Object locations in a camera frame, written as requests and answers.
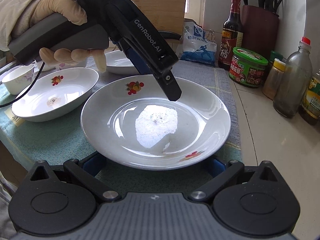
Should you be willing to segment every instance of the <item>place mat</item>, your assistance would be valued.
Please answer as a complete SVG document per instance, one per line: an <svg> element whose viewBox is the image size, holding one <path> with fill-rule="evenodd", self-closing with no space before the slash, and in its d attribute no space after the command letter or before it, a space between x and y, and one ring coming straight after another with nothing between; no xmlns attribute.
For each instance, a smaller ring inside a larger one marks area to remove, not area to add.
<svg viewBox="0 0 320 240"><path fill-rule="evenodd" d="M97 69L92 58L87 67ZM241 160L240 136L236 106L225 70L206 65L179 61L173 66L173 74L203 85L215 93L227 106L231 116L228 140L216 153L222 159ZM100 73L94 91L126 76ZM4 85L0 86L0 104L12 99ZM50 165L62 164L70 158L82 159L94 148L88 143L80 127L81 105L74 111L51 121L35 123L13 116L11 107L0 109L0 140L16 161L29 170L39 159ZM211 179L201 164L174 171L142 171L108 161L97 178L122 194L126 191L188 192Z"/></svg>

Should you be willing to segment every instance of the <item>tiled countertop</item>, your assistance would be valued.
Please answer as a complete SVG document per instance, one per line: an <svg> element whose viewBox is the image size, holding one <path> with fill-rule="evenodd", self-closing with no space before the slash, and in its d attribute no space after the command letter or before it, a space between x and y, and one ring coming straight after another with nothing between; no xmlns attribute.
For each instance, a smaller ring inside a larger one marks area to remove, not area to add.
<svg viewBox="0 0 320 240"><path fill-rule="evenodd" d="M230 79L236 102L245 165L272 161L297 197L301 213L293 234L311 240L320 235L320 123L313 127L299 114L278 114L261 89Z"/></svg>

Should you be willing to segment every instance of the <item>jar label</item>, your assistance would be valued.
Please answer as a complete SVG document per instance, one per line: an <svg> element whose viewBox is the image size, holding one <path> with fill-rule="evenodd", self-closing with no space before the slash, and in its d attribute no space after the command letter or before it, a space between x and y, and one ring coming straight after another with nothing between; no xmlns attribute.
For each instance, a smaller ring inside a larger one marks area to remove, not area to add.
<svg viewBox="0 0 320 240"><path fill-rule="evenodd" d="M264 70L233 58L230 65L229 76L246 86L258 87L260 86L261 77Z"/></svg>
<svg viewBox="0 0 320 240"><path fill-rule="evenodd" d="M314 77L310 81L301 106L313 118L318 119L320 117L320 83Z"/></svg>
<svg viewBox="0 0 320 240"><path fill-rule="evenodd" d="M231 64L233 57L233 48L241 47L243 33L235 32L229 29L223 29L220 46L219 61L224 64Z"/></svg>

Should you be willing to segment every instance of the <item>maroon knife block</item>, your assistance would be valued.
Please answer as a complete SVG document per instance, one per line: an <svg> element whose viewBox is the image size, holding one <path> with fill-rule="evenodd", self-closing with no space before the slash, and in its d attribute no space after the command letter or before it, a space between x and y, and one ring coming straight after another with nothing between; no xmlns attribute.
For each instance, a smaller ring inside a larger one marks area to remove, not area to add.
<svg viewBox="0 0 320 240"><path fill-rule="evenodd" d="M244 5L241 22L244 28L242 47L270 58L279 28L279 16L264 8Z"/></svg>

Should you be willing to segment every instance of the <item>beige glove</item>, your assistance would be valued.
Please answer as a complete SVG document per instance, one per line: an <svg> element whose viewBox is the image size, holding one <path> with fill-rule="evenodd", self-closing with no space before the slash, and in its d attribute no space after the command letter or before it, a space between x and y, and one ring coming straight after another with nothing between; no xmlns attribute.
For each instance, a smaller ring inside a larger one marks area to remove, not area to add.
<svg viewBox="0 0 320 240"><path fill-rule="evenodd" d="M30 27L54 12L61 13L70 22L76 25L82 25L87 22L87 14L74 0L41 0L31 15L29 22ZM73 51L70 51L69 49L58 49L53 52L48 48L42 48L40 49L39 54L41 59L48 65L58 65L60 63L77 65L87 57L93 56L99 71L105 72L107 68L103 49L75 49Z"/></svg>

